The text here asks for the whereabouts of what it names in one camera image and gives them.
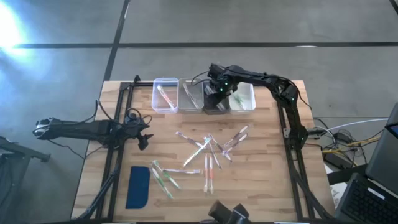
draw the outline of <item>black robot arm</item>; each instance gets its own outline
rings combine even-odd
[[[250,72],[237,65],[222,67],[211,64],[208,76],[211,78],[210,87],[216,91],[208,95],[206,103],[217,105],[223,99],[238,89],[240,82],[251,83],[264,86],[269,89],[272,97],[285,109],[290,125],[288,133],[289,147],[301,150],[308,137],[308,132],[301,125],[297,99],[299,89],[287,78],[277,75],[267,75],[266,73]]]

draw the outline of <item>wooden table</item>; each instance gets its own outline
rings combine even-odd
[[[303,99],[308,102],[304,82],[294,82]],[[111,117],[114,116],[119,84],[115,81],[104,82],[101,93],[101,102]],[[251,221],[296,220],[277,103],[267,88],[256,87],[255,95],[257,108],[250,115],[163,115],[156,114],[151,108],[152,88],[135,87],[132,106],[143,116],[153,116],[150,128],[145,129],[144,133],[155,135],[149,139],[149,146],[144,151],[139,150],[136,140],[128,140],[126,143],[114,221],[198,222],[209,218],[208,211],[216,199],[229,208],[238,203],[243,204],[249,211]],[[313,127],[310,109],[300,100],[298,108],[302,124]],[[106,119],[101,110],[98,110],[96,119]],[[229,163],[219,155],[223,170],[218,170],[214,164],[213,195],[203,192],[203,175],[171,173],[183,188],[177,190],[165,180],[174,200],[168,199],[151,177],[147,205],[138,210],[125,209],[131,166],[149,166],[151,161],[157,159],[164,168],[181,169],[183,162],[196,150],[195,146],[177,136],[176,131],[197,141],[202,141],[203,136],[211,133],[220,144],[224,144],[247,124],[251,125],[249,136],[232,150],[234,162]],[[90,142],[87,153],[99,146],[97,142]],[[319,147],[305,146],[302,151],[311,191],[334,214],[333,199]],[[187,169],[203,169],[204,157],[205,153],[201,153]],[[80,215],[98,193],[105,158],[106,149],[101,149],[85,161],[72,216]],[[300,199],[303,201],[303,210],[306,210],[303,194]],[[108,201],[109,194],[105,201],[104,215],[108,211]]]

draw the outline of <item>concrete floor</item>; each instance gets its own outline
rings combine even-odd
[[[113,43],[124,0],[0,2],[0,45]],[[121,42],[394,42],[388,0],[137,0]],[[51,153],[32,160],[9,223],[68,220],[82,161],[33,137],[38,119],[94,110],[110,48],[0,49],[0,136]],[[313,115],[329,127],[388,117],[398,101],[398,47],[118,49],[111,80],[191,77],[211,62],[305,80]],[[384,123],[347,127],[356,139]],[[58,139],[84,154],[87,141]],[[367,146],[370,159],[374,145]],[[356,158],[363,163],[363,158]]]

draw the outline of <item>laptop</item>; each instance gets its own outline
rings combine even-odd
[[[336,209],[337,219],[398,223],[398,103],[387,124],[366,168],[366,177],[351,176]]]

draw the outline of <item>plastic container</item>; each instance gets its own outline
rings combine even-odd
[[[252,84],[239,83],[238,89],[228,97],[231,114],[250,114],[256,109]]]
[[[195,85],[195,83],[201,81],[200,78],[196,78],[191,85],[191,81],[192,78],[181,78],[178,81],[178,112],[181,114],[199,114],[202,112],[205,104],[203,99],[203,82]],[[196,105],[185,91],[184,85]]]
[[[216,106],[212,106],[212,105],[208,104],[208,101],[206,100],[206,98],[209,94],[211,94],[212,91],[214,91],[208,86],[208,84],[209,84],[209,81],[203,82],[203,92],[204,92],[204,98],[205,98],[205,105],[203,106],[203,110],[205,111],[205,113],[208,115],[228,113],[228,111],[229,111],[228,99],[223,99]]]
[[[158,114],[175,114],[178,112],[177,78],[156,78],[154,80],[152,108]]]

